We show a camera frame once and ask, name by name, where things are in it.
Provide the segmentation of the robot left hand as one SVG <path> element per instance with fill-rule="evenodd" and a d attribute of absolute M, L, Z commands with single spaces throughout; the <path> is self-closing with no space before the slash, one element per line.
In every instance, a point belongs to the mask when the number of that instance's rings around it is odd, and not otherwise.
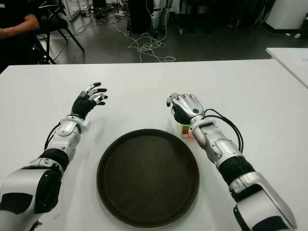
<path fill-rule="evenodd" d="M 107 89 L 101 88 L 101 85 L 101 82 L 96 82 L 83 89 L 73 103 L 71 115 L 85 120 L 95 106 L 105 105 Z"/>

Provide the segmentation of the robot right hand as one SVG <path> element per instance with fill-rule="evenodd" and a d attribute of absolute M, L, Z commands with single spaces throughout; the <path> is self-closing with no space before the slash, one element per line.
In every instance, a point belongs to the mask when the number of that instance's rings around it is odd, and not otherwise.
<path fill-rule="evenodd" d="M 173 93 L 167 98 L 167 107 L 171 107 L 175 120 L 189 125 L 196 116 L 204 116 L 205 110 L 200 101 L 193 94 Z"/>

